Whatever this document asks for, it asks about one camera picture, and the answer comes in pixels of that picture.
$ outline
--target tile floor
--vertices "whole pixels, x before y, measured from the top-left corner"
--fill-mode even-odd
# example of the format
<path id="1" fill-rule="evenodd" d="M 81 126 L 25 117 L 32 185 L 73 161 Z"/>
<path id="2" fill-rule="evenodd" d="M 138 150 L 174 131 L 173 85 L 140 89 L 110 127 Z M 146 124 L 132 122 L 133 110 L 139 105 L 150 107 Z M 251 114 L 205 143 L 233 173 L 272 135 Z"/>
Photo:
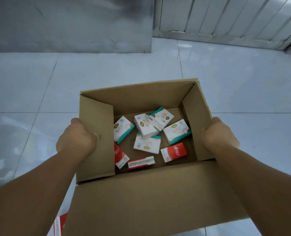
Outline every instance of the tile floor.
<path id="1" fill-rule="evenodd" d="M 291 55 L 153 38 L 151 54 L 0 53 L 0 185 L 55 154 L 80 90 L 194 77 L 241 149 L 291 174 Z M 75 187 L 73 179 L 58 215 Z M 260 235 L 245 219 L 177 236 L 206 234 Z"/>

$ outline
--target red and white package on floor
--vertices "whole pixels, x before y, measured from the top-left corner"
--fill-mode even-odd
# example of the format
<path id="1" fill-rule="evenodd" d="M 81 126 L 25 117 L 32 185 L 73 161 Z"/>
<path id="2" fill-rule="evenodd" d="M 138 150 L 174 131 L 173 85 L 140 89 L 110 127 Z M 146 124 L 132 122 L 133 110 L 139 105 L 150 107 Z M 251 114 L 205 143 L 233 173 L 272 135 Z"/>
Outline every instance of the red and white package on floor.
<path id="1" fill-rule="evenodd" d="M 183 143 L 161 149 L 161 154 L 165 163 L 187 155 L 186 148 Z"/>
<path id="2" fill-rule="evenodd" d="M 53 223 L 54 226 L 54 236 L 61 236 L 62 232 L 65 228 L 65 222 L 66 222 L 66 218 L 67 218 L 67 214 L 65 213 L 59 217 L 57 217 Z"/>
<path id="3" fill-rule="evenodd" d="M 149 156 L 146 158 L 142 158 L 139 160 L 133 160 L 128 162 L 129 170 L 139 168 L 139 167 L 146 167 L 149 165 L 155 164 L 154 156 Z"/>
<path id="4" fill-rule="evenodd" d="M 127 161 L 129 161 L 129 157 L 119 148 L 119 146 L 115 144 L 115 165 L 120 169 L 122 168 Z"/>

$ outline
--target barcode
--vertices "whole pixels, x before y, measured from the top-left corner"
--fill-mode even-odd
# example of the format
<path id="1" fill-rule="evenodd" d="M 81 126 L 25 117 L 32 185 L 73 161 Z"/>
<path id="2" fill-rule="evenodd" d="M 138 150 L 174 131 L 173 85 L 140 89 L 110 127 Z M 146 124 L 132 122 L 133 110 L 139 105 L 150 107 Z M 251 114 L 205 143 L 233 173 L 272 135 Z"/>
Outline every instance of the barcode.
<path id="1" fill-rule="evenodd" d="M 129 162 L 129 167 L 135 167 L 138 165 L 143 165 L 143 164 L 147 164 L 149 162 L 153 161 L 153 159 L 144 159 L 141 161 L 136 161 L 136 162 Z"/>

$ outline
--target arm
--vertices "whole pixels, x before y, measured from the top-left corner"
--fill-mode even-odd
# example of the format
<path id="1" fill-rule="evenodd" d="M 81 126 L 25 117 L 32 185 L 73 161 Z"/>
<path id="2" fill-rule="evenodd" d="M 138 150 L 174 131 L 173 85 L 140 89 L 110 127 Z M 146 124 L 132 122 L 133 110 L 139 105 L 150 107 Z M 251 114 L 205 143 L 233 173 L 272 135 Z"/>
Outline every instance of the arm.
<path id="1" fill-rule="evenodd" d="M 217 117 L 203 129 L 202 141 L 261 234 L 291 235 L 291 176 L 239 150 L 239 141 Z"/>
<path id="2" fill-rule="evenodd" d="M 95 144 L 96 136 L 72 119 L 56 155 L 0 187 L 0 235 L 46 235 L 78 166 Z"/>

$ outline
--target open cardboard box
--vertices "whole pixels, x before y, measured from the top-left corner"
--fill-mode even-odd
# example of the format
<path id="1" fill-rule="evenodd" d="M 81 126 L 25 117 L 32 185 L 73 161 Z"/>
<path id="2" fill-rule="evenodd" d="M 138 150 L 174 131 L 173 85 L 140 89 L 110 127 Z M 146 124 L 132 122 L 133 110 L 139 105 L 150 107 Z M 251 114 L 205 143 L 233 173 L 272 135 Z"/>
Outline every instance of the open cardboard box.
<path id="1" fill-rule="evenodd" d="M 129 171 L 114 163 L 114 122 L 133 123 L 137 113 L 165 107 L 184 118 L 192 136 L 183 142 L 188 155 Z M 95 152 L 77 171 L 77 183 L 64 229 L 74 235 L 171 235 L 247 218 L 247 213 L 213 156 L 200 141 L 211 113 L 197 79 L 150 82 L 83 91 L 79 118 L 98 134 Z M 131 160 L 153 154 L 133 149 L 134 129 L 119 145 Z M 161 134 L 161 149 L 168 146 Z"/>

